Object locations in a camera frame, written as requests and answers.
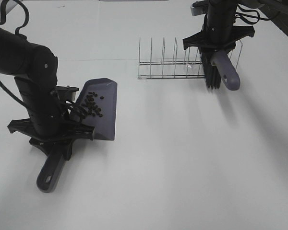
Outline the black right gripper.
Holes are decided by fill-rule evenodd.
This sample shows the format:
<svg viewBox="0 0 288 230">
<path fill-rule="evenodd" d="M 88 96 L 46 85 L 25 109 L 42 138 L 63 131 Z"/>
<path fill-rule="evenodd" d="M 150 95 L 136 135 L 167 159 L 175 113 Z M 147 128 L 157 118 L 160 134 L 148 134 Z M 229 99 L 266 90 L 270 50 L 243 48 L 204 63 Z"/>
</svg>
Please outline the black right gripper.
<svg viewBox="0 0 288 230">
<path fill-rule="evenodd" d="M 236 42 L 247 36 L 254 37 L 255 29 L 253 26 L 227 26 L 220 27 L 207 26 L 204 30 L 183 39 L 183 48 L 189 47 L 208 48 L 219 50 L 227 49 L 227 54 L 236 48 Z M 201 63 L 204 66 L 211 66 L 213 51 L 201 50 Z"/>
</svg>

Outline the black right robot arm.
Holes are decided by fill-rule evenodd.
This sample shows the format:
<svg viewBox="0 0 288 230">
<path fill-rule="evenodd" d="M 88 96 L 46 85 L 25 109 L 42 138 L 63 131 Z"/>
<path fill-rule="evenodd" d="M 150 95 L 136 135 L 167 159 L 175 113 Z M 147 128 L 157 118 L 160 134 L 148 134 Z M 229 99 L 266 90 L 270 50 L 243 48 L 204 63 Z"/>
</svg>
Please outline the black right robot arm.
<svg viewBox="0 0 288 230">
<path fill-rule="evenodd" d="M 288 15 L 288 0 L 200 0 L 191 5 L 193 16 L 204 15 L 202 30 L 183 39 L 183 49 L 197 47 L 202 62 L 211 65 L 214 53 L 227 54 L 236 42 L 254 37 L 254 25 Z"/>
</svg>

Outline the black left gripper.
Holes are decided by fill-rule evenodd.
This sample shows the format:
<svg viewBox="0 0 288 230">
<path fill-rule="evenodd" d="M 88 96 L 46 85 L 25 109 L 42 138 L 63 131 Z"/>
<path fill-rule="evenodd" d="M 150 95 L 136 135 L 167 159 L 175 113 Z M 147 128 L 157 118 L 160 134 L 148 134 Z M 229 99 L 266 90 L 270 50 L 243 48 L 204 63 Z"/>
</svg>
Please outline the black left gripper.
<svg viewBox="0 0 288 230">
<path fill-rule="evenodd" d="M 60 142 L 63 158 L 69 161 L 72 157 L 72 148 L 76 139 L 93 140 L 95 137 L 95 127 L 84 124 L 73 123 L 72 121 L 60 122 L 52 125 L 39 125 L 33 123 L 29 118 L 12 120 L 8 124 L 10 133 L 20 132 L 31 137 L 30 145 L 41 150 L 48 156 L 54 143 Z"/>
</svg>

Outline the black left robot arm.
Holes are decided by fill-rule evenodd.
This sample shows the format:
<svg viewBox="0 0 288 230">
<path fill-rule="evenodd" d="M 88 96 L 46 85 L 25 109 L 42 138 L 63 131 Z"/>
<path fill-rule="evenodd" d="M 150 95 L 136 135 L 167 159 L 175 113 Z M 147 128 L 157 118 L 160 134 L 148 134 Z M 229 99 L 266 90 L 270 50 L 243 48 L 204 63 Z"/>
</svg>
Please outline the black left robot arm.
<svg viewBox="0 0 288 230">
<path fill-rule="evenodd" d="M 11 133 L 30 137 L 30 143 L 47 156 L 69 160 L 77 139 L 93 139 L 94 128 L 84 125 L 87 111 L 75 103 L 75 87 L 57 85 L 58 58 L 43 45 L 22 34 L 0 28 L 0 73 L 14 77 L 28 118 L 12 120 Z"/>
</svg>

